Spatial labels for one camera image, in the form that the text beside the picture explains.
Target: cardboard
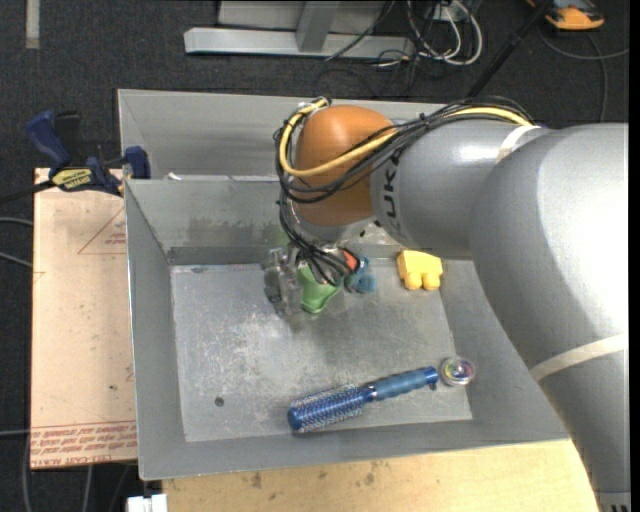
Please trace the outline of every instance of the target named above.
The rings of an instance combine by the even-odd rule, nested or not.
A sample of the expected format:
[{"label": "cardboard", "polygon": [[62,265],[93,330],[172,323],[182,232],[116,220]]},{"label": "cardboard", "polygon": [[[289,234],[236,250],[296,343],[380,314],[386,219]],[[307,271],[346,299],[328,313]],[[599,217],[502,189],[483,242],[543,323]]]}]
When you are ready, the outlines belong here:
[{"label": "cardboard", "polygon": [[34,196],[32,469],[137,458],[125,237],[122,198]]}]

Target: blue clamp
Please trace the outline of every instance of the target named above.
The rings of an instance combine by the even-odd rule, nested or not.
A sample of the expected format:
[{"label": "blue clamp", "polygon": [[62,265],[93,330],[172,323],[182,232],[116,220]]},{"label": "blue clamp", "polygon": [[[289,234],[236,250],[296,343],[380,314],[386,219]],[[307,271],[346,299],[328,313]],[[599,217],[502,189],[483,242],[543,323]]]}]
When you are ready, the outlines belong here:
[{"label": "blue clamp", "polygon": [[[65,192],[95,190],[107,194],[122,195],[122,180],[113,176],[94,156],[87,158],[84,166],[70,166],[71,155],[56,134],[53,112],[41,112],[27,123],[27,136],[41,153],[49,156],[53,166],[49,180]],[[140,146],[127,148],[121,159],[129,165],[126,178],[149,179],[151,169],[144,150]]]}]

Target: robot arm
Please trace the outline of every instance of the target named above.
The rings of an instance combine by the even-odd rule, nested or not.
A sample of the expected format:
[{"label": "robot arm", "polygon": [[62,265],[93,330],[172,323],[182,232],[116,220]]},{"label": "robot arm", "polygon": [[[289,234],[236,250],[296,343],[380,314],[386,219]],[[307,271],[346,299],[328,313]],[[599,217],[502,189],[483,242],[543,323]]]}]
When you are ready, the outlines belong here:
[{"label": "robot arm", "polygon": [[629,492],[627,126],[554,131],[486,103],[403,123],[304,108],[277,138],[297,262],[318,284],[348,278],[348,241],[372,220],[407,248],[472,259],[601,501]]}]

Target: blue hairbrush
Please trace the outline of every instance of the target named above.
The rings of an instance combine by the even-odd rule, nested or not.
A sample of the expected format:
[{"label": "blue hairbrush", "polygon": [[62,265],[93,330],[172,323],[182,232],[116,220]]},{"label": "blue hairbrush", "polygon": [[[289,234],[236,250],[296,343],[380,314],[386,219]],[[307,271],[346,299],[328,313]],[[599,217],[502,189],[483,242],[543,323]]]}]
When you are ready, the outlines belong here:
[{"label": "blue hairbrush", "polygon": [[438,372],[433,366],[391,375],[361,386],[346,384],[294,400],[287,419],[299,434],[315,432],[362,414],[367,403],[393,398],[425,386],[435,388]]}]

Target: black floor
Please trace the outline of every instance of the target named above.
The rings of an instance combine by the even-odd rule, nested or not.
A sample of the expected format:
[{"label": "black floor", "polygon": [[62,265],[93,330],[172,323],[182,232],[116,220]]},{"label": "black floor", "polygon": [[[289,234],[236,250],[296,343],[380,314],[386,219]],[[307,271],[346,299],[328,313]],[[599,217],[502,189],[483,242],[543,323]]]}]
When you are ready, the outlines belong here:
[{"label": "black floor", "polygon": [[[563,51],[590,57],[627,48],[629,0],[597,4],[607,22],[591,39],[551,34],[545,25],[542,33]],[[403,5],[396,2],[379,33],[406,33]],[[25,2],[0,0],[0,195],[29,186],[31,169],[47,166],[24,130],[43,110],[81,112],[88,149],[95,151],[100,144],[105,154],[114,154],[119,147],[119,88],[446,103],[466,95],[531,8],[525,0],[481,2],[477,18],[485,36],[484,55],[456,69],[422,64],[409,90],[404,72],[394,75],[349,59],[186,56],[183,33],[211,25],[214,12],[214,2],[41,0],[40,49],[28,50]],[[534,29],[483,94],[516,100],[552,128],[601,119],[628,121],[629,54],[603,61],[570,58],[551,50]],[[0,206],[0,217],[6,216],[32,219],[32,199]],[[31,260],[32,241],[29,228],[0,223],[0,252]],[[29,424],[30,317],[29,269],[0,258],[0,432]],[[2,511],[26,510],[24,446],[24,435],[0,437]],[[86,468],[27,476],[33,510],[82,509]],[[88,510],[109,510],[114,496],[113,510],[119,510],[118,495],[142,490],[134,467],[96,466]]]}]

